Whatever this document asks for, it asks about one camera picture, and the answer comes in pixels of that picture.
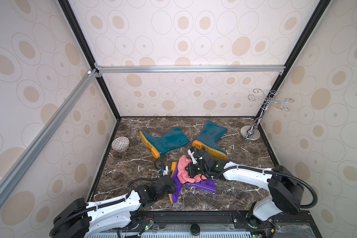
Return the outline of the pink microfiber cloth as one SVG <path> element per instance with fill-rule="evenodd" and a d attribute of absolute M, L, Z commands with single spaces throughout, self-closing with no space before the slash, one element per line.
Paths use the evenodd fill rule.
<path fill-rule="evenodd" d="M 177 165 L 177 170 L 178 170 L 178 179 L 182 184 L 185 183 L 195 183 L 195 182 L 200 182 L 202 180 L 206 180 L 206 177 L 204 175 L 196 175 L 194 178 L 191 178 L 189 176 L 188 171 L 185 170 L 185 168 L 192 162 L 191 159 L 188 159 L 185 155 L 181 156 L 180 159 L 178 160 L 178 165 Z"/>

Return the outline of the purple rubber boot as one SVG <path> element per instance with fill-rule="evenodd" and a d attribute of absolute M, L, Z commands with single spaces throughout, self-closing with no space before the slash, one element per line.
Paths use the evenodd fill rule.
<path fill-rule="evenodd" d="M 175 186 L 176 186 L 175 193 L 169 194 L 171 204 L 177 203 L 179 195 L 180 195 L 180 191 L 181 191 L 183 185 L 201 188 L 201 189 L 213 192 L 213 193 L 216 192 L 215 181 L 213 181 L 213 180 L 202 180 L 200 182 L 195 182 L 195 183 L 187 182 L 185 184 L 182 184 L 177 177 L 177 175 L 178 175 L 177 162 L 172 163 L 171 171 L 172 171 L 172 179 L 175 181 Z"/>

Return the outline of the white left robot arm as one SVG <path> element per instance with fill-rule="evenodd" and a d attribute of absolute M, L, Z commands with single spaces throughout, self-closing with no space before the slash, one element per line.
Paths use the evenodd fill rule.
<path fill-rule="evenodd" d="M 133 212 L 175 193 L 176 183 L 169 175 L 137 178 L 128 184 L 128 189 L 125 195 L 98 202 L 76 199 L 54 218 L 49 237 L 87 238 L 109 229 L 124 228 L 132 222 Z"/>

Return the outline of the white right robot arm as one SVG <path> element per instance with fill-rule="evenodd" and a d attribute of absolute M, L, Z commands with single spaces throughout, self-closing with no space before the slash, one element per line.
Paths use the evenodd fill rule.
<path fill-rule="evenodd" d="M 215 160 L 205 149 L 196 147 L 188 150 L 188 159 L 184 170 L 189 178 L 238 181 L 269 192 L 266 198 L 254 202 L 246 215 L 252 227 L 279 213 L 297 215 L 301 209 L 312 208 L 318 202 L 315 190 L 281 165 L 267 169 L 238 165 Z"/>

